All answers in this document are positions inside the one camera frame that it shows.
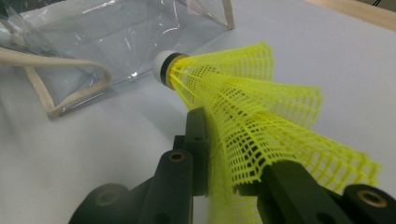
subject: screw hole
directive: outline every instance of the screw hole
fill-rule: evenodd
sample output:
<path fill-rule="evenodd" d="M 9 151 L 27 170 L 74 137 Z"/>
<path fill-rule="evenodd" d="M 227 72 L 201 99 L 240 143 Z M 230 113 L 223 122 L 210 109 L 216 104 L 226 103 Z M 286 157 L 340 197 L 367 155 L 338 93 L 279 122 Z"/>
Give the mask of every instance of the screw hole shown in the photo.
<path fill-rule="evenodd" d="M 362 201 L 373 207 L 384 208 L 388 206 L 387 200 L 373 191 L 360 190 L 358 191 L 358 196 Z"/>
<path fill-rule="evenodd" d="M 317 220 L 322 224 L 335 224 L 335 220 L 332 216 L 326 213 L 318 213 Z"/>
<path fill-rule="evenodd" d="M 184 154 L 179 153 L 179 152 L 172 153 L 169 158 L 170 158 L 171 161 L 183 161 L 184 160 Z"/>
<path fill-rule="evenodd" d="M 96 197 L 96 204 L 99 206 L 109 206 L 115 203 L 119 197 L 120 194 L 117 191 L 112 189 L 105 190 Z"/>

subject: black ring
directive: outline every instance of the black ring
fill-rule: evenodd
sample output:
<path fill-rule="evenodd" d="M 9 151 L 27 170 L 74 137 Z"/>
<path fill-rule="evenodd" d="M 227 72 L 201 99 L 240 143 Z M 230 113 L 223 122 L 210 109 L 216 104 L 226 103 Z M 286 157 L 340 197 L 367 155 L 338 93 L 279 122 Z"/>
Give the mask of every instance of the black ring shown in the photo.
<path fill-rule="evenodd" d="M 163 85 L 167 86 L 166 84 L 166 71 L 168 70 L 169 64 L 178 56 L 182 55 L 181 53 L 172 53 L 169 55 L 165 61 L 163 61 L 163 66 L 161 67 L 160 77 L 161 82 Z"/>

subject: wooden edge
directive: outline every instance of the wooden edge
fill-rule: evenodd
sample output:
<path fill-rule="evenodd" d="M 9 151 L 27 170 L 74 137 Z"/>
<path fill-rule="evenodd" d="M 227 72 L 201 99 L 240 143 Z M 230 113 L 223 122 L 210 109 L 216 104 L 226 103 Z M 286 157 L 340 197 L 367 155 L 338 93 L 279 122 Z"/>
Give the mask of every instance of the wooden edge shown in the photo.
<path fill-rule="evenodd" d="M 354 0 L 305 0 L 396 32 L 396 13 Z"/>

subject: shuttlecock mesh skirt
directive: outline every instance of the shuttlecock mesh skirt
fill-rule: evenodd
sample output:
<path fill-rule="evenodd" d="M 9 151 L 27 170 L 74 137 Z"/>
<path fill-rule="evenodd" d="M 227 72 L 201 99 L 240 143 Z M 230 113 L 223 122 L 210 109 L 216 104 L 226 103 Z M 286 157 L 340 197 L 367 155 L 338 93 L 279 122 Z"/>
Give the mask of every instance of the shuttlecock mesh skirt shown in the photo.
<path fill-rule="evenodd" d="M 297 161 L 325 188 L 374 184 L 366 154 L 309 131 L 322 96 L 317 87 L 272 82 L 271 49 L 259 43 L 181 59 L 170 81 L 188 109 L 209 122 L 210 223 L 261 223 L 255 197 L 233 187 L 261 181 L 265 166 Z"/>

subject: shuttlecock cork base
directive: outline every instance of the shuttlecock cork base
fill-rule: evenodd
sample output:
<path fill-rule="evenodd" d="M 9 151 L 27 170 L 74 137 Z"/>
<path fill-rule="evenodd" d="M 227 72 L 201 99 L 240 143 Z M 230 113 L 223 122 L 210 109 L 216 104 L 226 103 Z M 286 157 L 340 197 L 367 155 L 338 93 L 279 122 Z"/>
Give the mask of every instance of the shuttlecock cork base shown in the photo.
<path fill-rule="evenodd" d="M 174 90 L 169 79 L 169 68 L 179 59 L 188 57 L 172 50 L 161 52 L 154 60 L 153 75 L 158 82 Z"/>

